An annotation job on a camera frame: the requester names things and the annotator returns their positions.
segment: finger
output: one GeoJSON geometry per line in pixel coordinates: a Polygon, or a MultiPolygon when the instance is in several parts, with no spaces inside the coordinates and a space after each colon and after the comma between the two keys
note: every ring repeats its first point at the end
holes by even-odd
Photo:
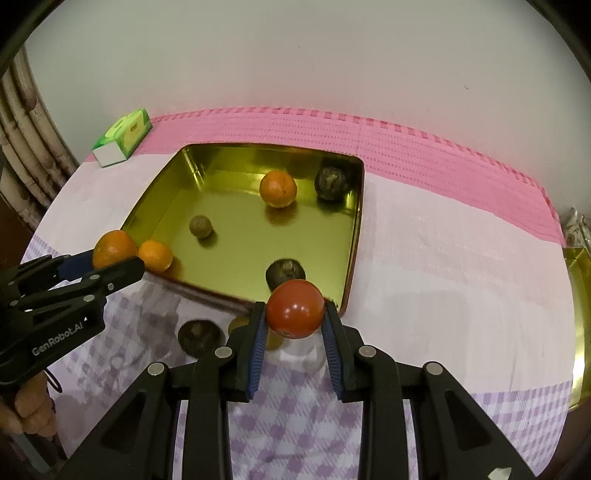
{"type": "Polygon", "coordinates": [[[2,402],[0,402],[0,429],[7,433],[22,433],[21,421],[18,419],[17,415],[2,402]]]}
{"type": "Polygon", "coordinates": [[[47,376],[45,372],[41,372],[25,383],[18,391],[14,400],[14,409],[25,419],[43,405],[46,397],[47,376]]]}
{"type": "Polygon", "coordinates": [[[22,428],[29,434],[37,433],[45,427],[53,417],[52,403],[49,395],[35,412],[31,413],[26,419],[22,420],[22,428]]]}
{"type": "Polygon", "coordinates": [[[57,433],[56,416],[52,415],[49,423],[37,432],[42,437],[53,437],[57,433]]]}

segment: pink striped border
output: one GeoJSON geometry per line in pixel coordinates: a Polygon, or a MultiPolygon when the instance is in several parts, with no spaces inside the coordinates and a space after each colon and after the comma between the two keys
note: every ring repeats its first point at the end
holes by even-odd
{"type": "Polygon", "coordinates": [[[303,108],[238,107],[152,119],[134,155],[191,143],[270,143],[358,156],[368,172],[486,210],[564,245],[558,214],[532,177],[446,138],[373,118],[303,108]]]}

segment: tissue box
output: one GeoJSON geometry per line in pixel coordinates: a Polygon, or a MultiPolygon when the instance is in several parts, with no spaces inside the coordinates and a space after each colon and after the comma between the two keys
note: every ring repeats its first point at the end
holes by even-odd
{"type": "Polygon", "coordinates": [[[117,120],[96,141],[92,153],[101,167],[127,160],[151,128],[145,108],[131,112],[117,120]]]}

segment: blue gripper pad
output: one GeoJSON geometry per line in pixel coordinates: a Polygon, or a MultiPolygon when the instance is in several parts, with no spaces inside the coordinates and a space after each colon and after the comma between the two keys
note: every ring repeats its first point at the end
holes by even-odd
{"type": "Polygon", "coordinates": [[[268,329],[265,313],[263,312],[256,331],[255,344],[248,361],[248,388],[246,392],[250,400],[258,390],[258,384],[261,380],[262,364],[265,359],[265,348],[267,347],[268,329]]]}
{"type": "Polygon", "coordinates": [[[324,310],[324,319],[321,325],[322,340],[326,351],[326,361],[329,364],[330,383],[336,397],[343,399],[343,363],[336,345],[335,333],[330,323],[329,314],[324,310]]]}
{"type": "Polygon", "coordinates": [[[94,270],[92,266],[92,250],[82,252],[64,259],[57,268],[61,280],[74,281],[94,270]]]}

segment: metal tray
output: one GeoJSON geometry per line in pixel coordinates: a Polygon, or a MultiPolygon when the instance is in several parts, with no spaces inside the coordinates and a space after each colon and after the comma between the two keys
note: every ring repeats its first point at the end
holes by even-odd
{"type": "Polygon", "coordinates": [[[569,407],[574,409],[591,397],[591,260],[582,247],[565,248],[563,253],[573,290],[576,343],[569,407]]]}
{"type": "Polygon", "coordinates": [[[123,225],[139,245],[154,238],[175,259],[163,276],[224,301],[251,304],[271,294],[265,270],[295,258],[306,279],[345,311],[361,225],[363,162],[356,157],[260,144],[197,144],[182,148],[147,188],[123,225]],[[314,178],[325,165],[348,175],[350,192],[334,205],[319,200],[314,178]],[[267,207],[259,182],[284,170],[297,185],[296,201],[267,207]],[[198,241],[194,215],[207,215],[214,234],[198,241]]]}

